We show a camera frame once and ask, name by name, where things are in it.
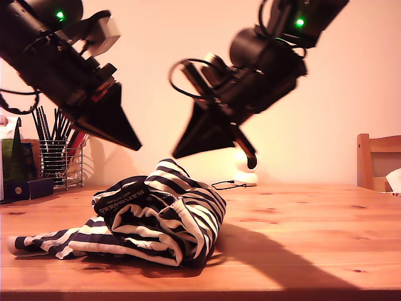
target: pen holder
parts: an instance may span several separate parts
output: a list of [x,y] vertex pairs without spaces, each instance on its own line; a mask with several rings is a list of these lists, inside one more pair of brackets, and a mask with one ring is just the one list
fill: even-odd
[[83,144],[69,147],[67,140],[40,141],[40,176],[52,178],[54,187],[83,187]]

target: cable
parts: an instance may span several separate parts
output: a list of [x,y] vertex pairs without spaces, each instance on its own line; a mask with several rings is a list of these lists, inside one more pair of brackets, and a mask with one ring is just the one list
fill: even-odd
[[187,91],[185,91],[185,90],[183,90],[183,89],[180,89],[179,87],[177,87],[176,85],[174,85],[174,83],[173,83],[173,81],[172,81],[172,77],[173,77],[174,71],[175,71],[175,69],[176,69],[179,65],[184,64],[186,61],[195,61],[195,62],[198,62],[198,63],[203,63],[203,64],[206,64],[206,65],[208,65],[208,66],[210,66],[210,67],[212,67],[212,68],[214,68],[214,69],[216,69],[216,70],[218,70],[218,71],[223,71],[223,70],[221,70],[219,67],[213,65],[212,63],[210,63],[210,62],[208,62],[208,61],[200,60],[200,59],[198,59],[198,58],[186,58],[186,59],[184,59],[184,60],[178,61],[177,63],[175,63],[175,64],[170,68],[170,71],[169,71],[169,82],[170,82],[171,86],[174,88],[174,90],[176,90],[176,91],[178,91],[178,92],[180,92],[180,93],[182,93],[182,94],[184,94],[184,95],[187,95],[187,96],[189,96],[189,97],[192,97],[192,98],[194,98],[194,99],[214,100],[214,99],[216,98],[215,95],[213,95],[213,96],[195,95],[195,94],[191,94],[191,93],[189,93],[189,92],[187,92]]
[[267,28],[265,27],[265,25],[263,24],[263,10],[264,10],[264,5],[266,4],[266,2],[268,2],[269,0],[263,0],[260,7],[259,7],[259,26],[263,32],[263,34],[268,37],[270,34],[268,33]]
[[216,187],[217,184],[222,184],[222,183],[231,183],[231,184],[235,184],[235,181],[234,181],[234,180],[229,180],[229,181],[217,182],[217,183],[212,184],[212,187],[213,187],[215,190],[227,190],[227,189],[238,188],[238,187],[252,187],[252,186],[250,186],[250,185],[247,185],[246,183],[244,183],[244,184],[236,184],[235,186],[225,187],[225,188],[217,188],[217,187]]
[[34,92],[19,92],[19,91],[12,91],[12,90],[2,89],[2,88],[0,88],[0,92],[17,94],[17,95],[36,95],[35,91]]
[[39,94],[41,93],[39,90],[34,89],[34,92],[17,92],[17,91],[10,91],[10,90],[5,90],[5,89],[0,89],[2,92],[6,93],[13,93],[13,94],[18,94],[18,95],[35,95],[35,103],[33,107],[31,107],[28,111],[20,111],[17,108],[10,108],[6,100],[3,98],[3,96],[0,93],[0,107],[5,109],[7,112],[16,114],[16,115],[27,115],[32,113],[36,107],[39,104]]

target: black and white striped fabric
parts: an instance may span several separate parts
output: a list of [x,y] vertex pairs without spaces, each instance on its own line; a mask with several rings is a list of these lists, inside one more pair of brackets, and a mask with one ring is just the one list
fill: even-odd
[[[146,193],[136,198],[132,191],[138,187]],[[9,251],[17,256],[49,253],[59,259],[91,253],[132,255],[199,267],[212,254],[226,213],[225,200],[172,159],[160,161],[149,177],[130,177],[96,193],[92,206],[98,215],[84,226],[10,237]]]

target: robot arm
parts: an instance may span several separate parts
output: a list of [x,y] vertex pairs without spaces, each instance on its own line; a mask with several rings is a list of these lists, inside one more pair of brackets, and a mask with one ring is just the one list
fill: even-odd
[[[74,128],[137,151],[141,143],[121,108],[122,86],[112,76],[117,69],[101,68],[93,57],[119,37],[112,34],[110,12],[82,16],[81,0],[0,0],[0,56],[59,106]],[[86,41],[88,59],[73,48],[78,40]]]
[[[239,126],[261,113],[296,88],[298,77],[307,74],[305,56],[295,48],[315,47],[322,31],[345,7],[348,0],[274,0],[267,27],[263,24],[263,0],[259,25],[240,31],[234,38],[227,66],[211,55],[207,61],[186,59],[170,71],[170,83],[195,100],[192,118],[173,151],[175,158],[198,152],[234,147],[244,150],[248,168],[256,166],[256,150]],[[192,61],[205,65],[200,72]],[[192,95],[172,83],[178,65],[199,95]]]

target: wooden table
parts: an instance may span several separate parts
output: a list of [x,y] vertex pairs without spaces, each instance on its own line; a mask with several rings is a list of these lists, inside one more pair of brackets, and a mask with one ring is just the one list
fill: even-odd
[[227,215],[202,270],[8,253],[8,236],[83,225],[100,189],[0,206],[1,301],[401,300],[401,198],[353,186],[222,191]]

